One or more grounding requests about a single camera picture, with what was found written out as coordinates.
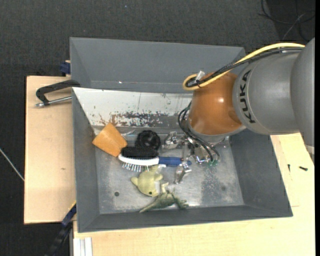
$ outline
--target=black cable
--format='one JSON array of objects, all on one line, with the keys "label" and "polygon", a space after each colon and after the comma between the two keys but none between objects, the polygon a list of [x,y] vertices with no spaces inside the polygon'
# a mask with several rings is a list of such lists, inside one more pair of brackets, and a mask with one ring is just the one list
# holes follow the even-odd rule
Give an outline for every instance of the black cable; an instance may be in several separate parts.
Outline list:
[{"label": "black cable", "polygon": [[283,48],[270,50],[268,52],[262,53],[262,54],[257,55],[257,56],[253,56],[251,58],[245,59],[245,60],[240,61],[238,63],[236,63],[237,61],[234,61],[234,62],[231,62],[231,63],[227,64],[226,66],[223,66],[222,68],[218,69],[212,75],[206,77],[203,80],[197,80],[196,82],[194,82],[195,78],[191,78],[189,81],[187,81],[185,83],[185,86],[188,87],[188,88],[200,87],[201,84],[209,81],[210,79],[213,79],[213,78],[217,77],[218,75],[220,75],[220,74],[222,74],[222,73],[224,73],[226,71],[230,71],[230,70],[232,70],[232,69],[234,69],[234,68],[236,68],[236,67],[238,67],[238,66],[240,66],[242,64],[245,64],[245,63],[248,63],[248,62],[254,62],[254,61],[260,60],[262,58],[268,57],[270,55],[282,53],[284,51],[300,51],[302,49],[303,49],[302,47],[283,47]]},{"label": "black cable", "polygon": [[[297,19],[294,21],[294,22],[288,22],[288,21],[283,21],[283,20],[278,20],[278,19],[275,19],[274,17],[272,17],[271,15],[269,15],[265,9],[265,5],[264,5],[264,0],[261,0],[261,9],[263,11],[263,14],[259,13],[259,15],[261,16],[264,16],[274,22],[277,22],[277,23],[280,23],[280,24],[286,24],[286,25],[291,25],[291,27],[287,30],[287,32],[284,34],[284,36],[282,37],[282,40],[284,40],[284,38],[287,36],[287,34],[295,27],[297,26],[298,28],[298,33],[299,35],[302,37],[303,40],[305,40],[306,42],[309,42],[310,40],[305,38],[303,33],[302,33],[302,29],[301,29],[301,24],[303,23],[306,23],[308,21],[311,21],[315,16],[316,16],[316,10],[315,9],[311,9],[311,10],[307,10],[305,11],[303,14],[299,15],[299,12],[298,12],[298,1],[295,0],[294,1],[295,3],[295,14],[296,14],[296,17]],[[301,18],[303,16],[305,16],[307,13],[311,13],[311,12],[314,12],[314,15],[312,15],[311,17],[309,18],[306,18],[304,20],[301,20]]]},{"label": "black cable", "polygon": [[48,251],[45,253],[44,256],[58,256],[60,253],[60,249],[62,248],[63,244],[69,237],[69,234],[72,230],[72,222],[69,222],[66,226],[63,226],[56,238],[54,239],[52,245],[48,249]]},{"label": "black cable", "polygon": [[190,106],[191,106],[191,102],[189,103],[189,105],[183,109],[179,115],[178,115],[178,124],[179,124],[179,127],[181,128],[181,130],[185,133],[186,136],[194,139],[195,141],[197,141],[206,151],[207,153],[209,154],[210,156],[210,160],[211,162],[214,161],[214,157],[210,151],[210,149],[212,151],[214,151],[214,153],[216,154],[217,156],[217,160],[219,161],[220,159],[220,154],[219,152],[214,148],[214,146],[211,146],[209,143],[205,142],[203,139],[199,138],[198,136],[196,136],[195,134],[193,134],[189,129],[186,129],[183,124],[182,124],[182,121],[185,119],[185,116],[188,112],[188,110],[190,109]]},{"label": "black cable", "polygon": [[[266,18],[268,18],[268,19],[270,19],[270,20],[272,20],[272,21],[274,21],[274,22],[281,23],[281,24],[287,24],[287,25],[292,25],[292,24],[294,23],[294,22],[288,22],[288,21],[278,20],[278,19],[275,19],[274,17],[272,17],[271,15],[269,15],[269,14],[267,13],[266,9],[265,9],[264,0],[261,0],[261,9],[262,9],[262,11],[263,11],[263,14],[259,13],[259,15],[264,16],[264,17],[266,17]],[[306,13],[309,13],[309,12],[316,12],[316,10],[314,10],[314,9],[312,9],[312,10],[307,10],[307,11],[305,12],[305,14],[306,14]],[[302,21],[298,22],[297,24],[302,24],[302,23],[308,22],[308,21],[312,20],[315,16],[316,16],[316,14],[312,15],[310,18],[307,18],[307,19],[305,19],[305,20],[302,20]]]}]

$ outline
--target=wires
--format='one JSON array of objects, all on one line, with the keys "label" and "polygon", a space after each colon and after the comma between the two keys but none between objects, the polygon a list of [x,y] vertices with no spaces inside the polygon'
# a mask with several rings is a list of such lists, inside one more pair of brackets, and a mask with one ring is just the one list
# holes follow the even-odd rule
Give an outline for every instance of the wires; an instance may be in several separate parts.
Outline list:
[{"label": "wires", "polygon": [[213,79],[215,77],[217,77],[218,75],[224,73],[224,72],[228,72],[242,64],[245,64],[245,63],[248,63],[248,62],[254,62],[254,61],[257,61],[257,60],[260,60],[262,58],[265,58],[265,57],[268,57],[270,55],[274,55],[274,54],[277,54],[277,53],[282,53],[283,51],[300,51],[302,50],[301,47],[287,47],[287,48],[278,48],[278,49],[273,49],[271,51],[268,51],[266,53],[262,53],[260,55],[257,55],[257,56],[254,56],[254,57],[251,57],[251,58],[248,58],[246,60],[243,60],[243,61],[234,61],[234,62],[231,62],[229,63],[228,65],[220,68],[219,70],[217,70],[216,72],[214,72],[212,75],[206,77],[205,79],[201,79],[201,80],[195,80],[195,78],[191,79],[188,83],[186,83],[186,87],[187,88],[192,88],[192,87],[202,87],[202,86],[199,86],[207,81],[209,81],[210,79]]},{"label": "wires", "polygon": [[217,157],[217,161],[220,160],[220,154],[219,152],[214,148],[214,146],[210,145],[209,143],[207,143],[206,141],[204,141],[203,139],[199,138],[198,136],[196,136],[195,134],[193,134],[189,129],[188,127],[186,127],[182,122],[185,120],[185,117],[186,117],[186,114],[187,112],[189,111],[190,109],[190,106],[191,106],[191,102],[189,103],[189,105],[183,109],[179,115],[178,115],[178,124],[179,124],[179,127],[181,128],[181,130],[184,132],[184,134],[195,140],[196,142],[198,142],[208,153],[208,155],[210,156],[210,161],[213,162],[215,159],[214,159],[214,156],[212,154],[212,152],[210,150],[212,150],[215,154],[216,154],[216,157]]},{"label": "wires", "polygon": [[18,176],[21,178],[21,180],[25,181],[24,177],[21,175],[21,173],[18,171],[18,169],[14,166],[14,164],[10,161],[10,159],[7,157],[7,155],[5,154],[5,152],[2,151],[1,147],[0,147],[0,152],[2,153],[2,155],[4,156],[4,158],[9,162],[9,164],[12,166],[12,168],[14,169],[14,171],[16,172],[16,174],[18,174]]},{"label": "wires", "polygon": [[[304,12],[303,14],[299,15],[298,12],[298,0],[294,0],[294,4],[295,4],[295,14],[296,14],[296,20],[294,22],[288,22],[288,21],[283,21],[283,20],[278,20],[275,19],[274,17],[272,17],[270,14],[267,13],[266,9],[265,9],[265,5],[264,5],[264,0],[261,0],[261,9],[263,11],[263,14],[259,14],[261,16],[264,16],[276,23],[280,23],[280,24],[286,24],[286,25],[291,25],[291,27],[287,30],[287,32],[283,35],[282,40],[284,40],[286,38],[286,36],[288,35],[288,33],[295,27],[298,27],[298,33],[300,34],[300,36],[302,37],[303,40],[305,40],[306,42],[309,42],[310,39],[307,39],[303,33],[302,33],[302,29],[301,29],[301,24],[306,23],[308,21],[311,21],[315,16],[316,16],[316,10],[315,9],[311,9],[311,10],[307,10],[306,12]],[[311,17],[306,18],[304,20],[302,20],[301,18],[304,17],[306,14],[308,13],[314,13]]]},{"label": "wires", "polygon": [[188,76],[183,81],[182,87],[186,91],[193,91],[195,89],[205,87],[205,86],[211,84],[213,81],[215,81],[215,80],[219,79],[220,77],[224,76],[231,69],[233,69],[233,68],[235,68],[235,67],[237,67],[239,65],[242,65],[245,62],[249,62],[251,60],[254,60],[254,57],[256,57],[256,56],[258,56],[258,55],[260,55],[260,54],[262,54],[264,52],[270,51],[270,50],[277,49],[277,50],[269,52],[270,54],[275,54],[275,53],[279,53],[279,52],[283,52],[283,51],[288,51],[291,48],[294,48],[293,50],[296,51],[296,50],[302,49],[303,47],[305,47],[303,44],[289,43],[289,42],[288,43],[284,42],[284,43],[271,44],[271,45],[268,45],[268,46],[265,46],[265,47],[262,47],[262,48],[260,48],[258,50],[253,51],[252,53],[248,54],[247,56],[243,57],[242,59],[240,59],[240,60],[238,60],[238,61],[236,61],[234,63],[228,64],[225,67],[222,67],[221,69],[219,69],[219,72],[220,72],[219,74],[214,74],[211,77],[209,77],[209,79],[205,79],[204,81],[196,81],[195,83],[190,85],[189,83],[190,82],[194,82],[195,78],[197,76],[197,74],[192,74],[192,75]]}]

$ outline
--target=green toy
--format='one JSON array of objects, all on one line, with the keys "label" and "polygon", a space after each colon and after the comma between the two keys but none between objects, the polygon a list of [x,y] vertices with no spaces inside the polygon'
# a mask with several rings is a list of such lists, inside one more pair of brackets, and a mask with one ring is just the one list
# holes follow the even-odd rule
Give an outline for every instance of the green toy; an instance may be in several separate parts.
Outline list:
[{"label": "green toy", "polygon": [[156,171],[158,170],[158,165],[149,168],[149,171],[141,172],[139,177],[132,177],[131,182],[137,186],[139,191],[147,196],[156,197],[159,195],[156,182],[160,182],[163,176]]},{"label": "green toy", "polygon": [[160,195],[158,195],[158,197],[156,198],[156,200],[153,203],[151,203],[148,206],[146,206],[145,208],[143,208],[140,211],[140,213],[147,212],[147,211],[150,211],[153,209],[166,208],[166,207],[172,206],[174,203],[176,203],[176,205],[180,209],[185,209],[189,206],[186,203],[187,202],[186,200],[180,200],[174,194],[174,192],[169,192],[168,190],[166,190],[166,186],[168,186],[168,183],[161,185],[162,192],[160,193]]}]

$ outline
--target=black carpet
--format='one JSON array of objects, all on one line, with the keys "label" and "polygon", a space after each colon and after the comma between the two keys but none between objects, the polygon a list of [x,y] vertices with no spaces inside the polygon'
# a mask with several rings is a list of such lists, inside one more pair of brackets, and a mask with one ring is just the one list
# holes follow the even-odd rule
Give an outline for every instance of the black carpet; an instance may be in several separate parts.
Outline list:
[{"label": "black carpet", "polygon": [[[291,24],[262,16],[257,0],[1,1],[0,148],[24,175],[25,76],[61,76],[69,37],[240,46],[251,52],[283,37],[305,44],[315,36],[315,18],[296,22],[305,12],[299,21],[315,13],[315,0],[267,2],[275,19]],[[0,155],[0,255],[44,255],[58,233],[57,223],[23,225],[23,210],[24,183]],[[61,255],[68,255],[67,245]]]}]

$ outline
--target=cardboard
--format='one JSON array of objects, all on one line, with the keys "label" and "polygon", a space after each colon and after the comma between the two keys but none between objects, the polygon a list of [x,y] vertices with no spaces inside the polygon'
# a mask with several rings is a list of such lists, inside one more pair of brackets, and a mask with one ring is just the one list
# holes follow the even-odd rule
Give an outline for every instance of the cardboard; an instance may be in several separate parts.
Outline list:
[{"label": "cardboard", "polygon": [[[43,108],[40,87],[69,77],[28,76],[25,106],[24,223],[60,222],[76,200],[71,101]],[[71,89],[48,93],[49,100]]]}]

